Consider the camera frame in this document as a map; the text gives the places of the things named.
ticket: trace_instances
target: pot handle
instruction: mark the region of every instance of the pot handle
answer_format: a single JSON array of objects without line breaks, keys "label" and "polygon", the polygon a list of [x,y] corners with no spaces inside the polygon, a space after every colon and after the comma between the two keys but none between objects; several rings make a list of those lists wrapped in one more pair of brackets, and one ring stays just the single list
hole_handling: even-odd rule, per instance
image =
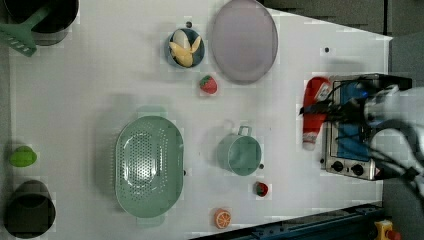
[{"label": "pot handle", "polygon": [[249,136],[250,137],[250,135],[252,135],[252,128],[249,127],[249,126],[240,126],[238,135],[243,136],[242,133],[243,133],[243,129],[244,128],[247,128],[247,135],[246,136]]}]

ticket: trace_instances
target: black cup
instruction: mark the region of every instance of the black cup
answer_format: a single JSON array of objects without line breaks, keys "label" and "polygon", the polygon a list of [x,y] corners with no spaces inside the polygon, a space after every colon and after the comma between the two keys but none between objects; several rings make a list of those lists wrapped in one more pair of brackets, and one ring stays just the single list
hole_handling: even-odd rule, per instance
[{"label": "black cup", "polygon": [[[4,0],[10,17],[16,23],[27,20],[51,0]],[[32,29],[37,45],[49,46],[62,41],[78,14],[78,0],[59,0],[59,5]]]},{"label": "black cup", "polygon": [[4,226],[15,237],[35,238],[49,230],[55,217],[56,209],[46,185],[31,180],[12,194],[4,216]]}]

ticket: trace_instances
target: toy orange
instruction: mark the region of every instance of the toy orange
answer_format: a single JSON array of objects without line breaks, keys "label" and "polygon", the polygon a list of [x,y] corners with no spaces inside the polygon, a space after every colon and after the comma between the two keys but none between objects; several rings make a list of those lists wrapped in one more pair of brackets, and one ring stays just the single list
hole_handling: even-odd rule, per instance
[{"label": "toy orange", "polygon": [[219,229],[223,229],[228,227],[231,223],[231,214],[227,210],[224,210],[222,208],[216,210],[215,212],[215,225]]}]

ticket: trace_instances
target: cable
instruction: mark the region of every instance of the cable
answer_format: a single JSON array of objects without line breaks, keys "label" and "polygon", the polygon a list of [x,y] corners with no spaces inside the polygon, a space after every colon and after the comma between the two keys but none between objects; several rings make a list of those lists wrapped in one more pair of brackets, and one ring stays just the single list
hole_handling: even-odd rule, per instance
[{"label": "cable", "polygon": [[[346,132],[342,129],[342,128],[338,128],[339,129],[339,131],[343,134],[343,135],[346,135],[347,137],[350,137],[350,135],[347,135],[346,134]],[[381,152],[380,150],[377,150],[377,149],[375,149],[375,148],[372,148],[369,144],[366,144],[366,143],[362,143],[362,142],[360,142],[360,141],[358,141],[358,140],[356,140],[356,139],[354,139],[354,138],[350,138],[351,140],[353,140],[353,141],[356,141],[356,142],[358,142],[358,143],[360,143],[360,144],[363,144],[363,145],[365,145],[371,152],[376,152],[376,153],[378,153],[378,154],[380,154],[380,155],[382,155],[385,159],[388,159],[389,161],[387,161],[387,160],[385,160],[385,159],[382,159],[382,158],[378,158],[378,157],[375,157],[375,156],[373,156],[372,157],[372,159],[374,160],[374,161],[377,161],[377,162],[380,162],[380,163],[383,163],[383,164],[387,164],[387,163],[389,163],[389,164],[393,164],[394,166],[397,166],[397,167],[399,167],[399,168],[401,168],[402,170],[404,170],[405,171],[405,173],[400,173],[399,171],[396,171],[396,172],[398,172],[401,176],[399,177],[400,179],[401,179],[401,181],[405,184],[405,186],[415,195],[415,197],[417,197],[420,201],[421,201],[421,204],[423,205],[423,208],[424,208],[424,196],[421,194],[421,191],[420,191],[420,189],[419,189],[419,182],[417,181],[417,178],[415,177],[414,178],[414,180],[412,180],[412,181],[409,181],[407,178],[405,178],[404,176],[405,176],[405,174],[408,172],[408,169],[406,168],[406,167],[404,167],[403,165],[401,165],[400,163],[398,163],[398,162],[396,162],[396,160],[394,160],[392,157],[390,157],[390,156],[388,156],[387,154],[384,154],[383,152]],[[341,146],[342,148],[344,148],[345,150],[348,150],[348,151],[350,151],[351,153],[353,153],[353,154],[355,154],[355,155],[357,155],[357,156],[362,156],[362,157],[370,157],[370,156],[364,156],[363,154],[358,154],[358,153],[355,153],[355,151],[352,151],[352,149],[349,149],[349,148],[346,148],[346,146],[345,145],[343,145],[342,143],[340,143],[340,142],[338,142],[338,144],[339,144],[339,146]]]},{"label": "cable", "polygon": [[385,129],[395,129],[402,133],[405,136],[405,139],[408,142],[408,145],[411,148],[412,154],[414,155],[415,159],[422,167],[424,167],[424,154],[420,147],[420,139],[418,137],[418,134],[410,124],[402,122],[400,120],[391,119],[380,123],[375,127],[375,129],[375,134]]},{"label": "cable", "polygon": [[331,96],[333,96],[333,94],[334,94],[334,92],[336,92],[336,90],[337,89],[339,89],[339,88],[341,88],[341,87],[343,87],[343,86],[346,86],[346,85],[349,85],[349,84],[352,84],[352,83],[356,83],[356,84],[359,84],[359,83],[363,83],[364,81],[370,81],[371,79],[367,79],[366,77],[359,77],[358,79],[356,79],[356,80],[349,80],[349,81],[342,81],[341,83],[340,83],[340,85],[338,85],[337,87],[335,87],[335,88],[333,88],[329,93],[328,93],[328,95],[327,95],[327,97],[325,98],[325,100],[324,101],[326,101],[326,100],[328,100],[328,99],[330,99],[330,97]]},{"label": "cable", "polygon": [[[338,124],[336,124],[336,126],[337,126],[337,128],[338,128],[339,132],[341,132],[341,133],[342,133],[343,135],[345,135],[345,136],[349,136],[343,128],[340,128],[340,127],[339,127],[339,125],[338,125]],[[360,144],[360,145],[364,145],[364,146],[365,146],[365,147],[366,147],[369,151],[374,152],[374,153],[378,153],[379,155],[383,156],[383,157],[384,157],[384,159],[387,159],[387,160],[383,160],[382,158],[378,158],[378,157],[375,157],[375,156],[372,156],[372,157],[371,157],[371,156],[365,156],[365,155],[363,155],[363,154],[357,154],[355,151],[352,151],[352,149],[346,148],[346,146],[344,146],[344,144],[340,143],[340,142],[338,141],[338,139],[337,139],[337,142],[338,142],[338,144],[339,144],[342,148],[344,148],[344,149],[346,149],[346,150],[350,151],[351,153],[353,153],[353,154],[355,154],[355,155],[358,155],[358,156],[360,156],[360,157],[367,157],[367,158],[371,157],[371,158],[373,158],[373,159],[376,159],[377,161],[382,161],[382,162],[392,163],[392,164],[394,164],[394,165],[396,165],[396,166],[398,166],[398,167],[400,167],[400,168],[402,168],[402,169],[406,169],[404,166],[402,166],[401,164],[399,164],[399,163],[398,163],[396,160],[394,160],[392,157],[390,157],[389,155],[387,155],[387,154],[385,154],[385,153],[381,152],[381,151],[380,151],[380,150],[378,150],[378,149],[375,149],[375,148],[371,147],[369,144],[363,143],[363,142],[361,142],[361,141],[359,141],[359,140],[357,140],[357,139],[355,139],[355,138],[349,138],[349,139],[350,139],[350,140],[352,140],[352,141],[354,141],[354,142],[356,142],[356,143],[358,143],[358,144]]]}]

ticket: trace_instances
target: small red fruit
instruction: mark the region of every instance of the small red fruit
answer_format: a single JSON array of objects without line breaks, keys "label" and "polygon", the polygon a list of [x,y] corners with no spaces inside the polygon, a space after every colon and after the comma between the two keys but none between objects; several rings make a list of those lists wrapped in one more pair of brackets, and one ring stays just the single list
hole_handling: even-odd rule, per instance
[{"label": "small red fruit", "polygon": [[256,183],[256,194],[260,197],[265,197],[268,193],[268,186],[265,183]]},{"label": "small red fruit", "polygon": [[206,93],[214,94],[218,90],[218,85],[216,84],[215,79],[207,75],[200,80],[200,89]]}]

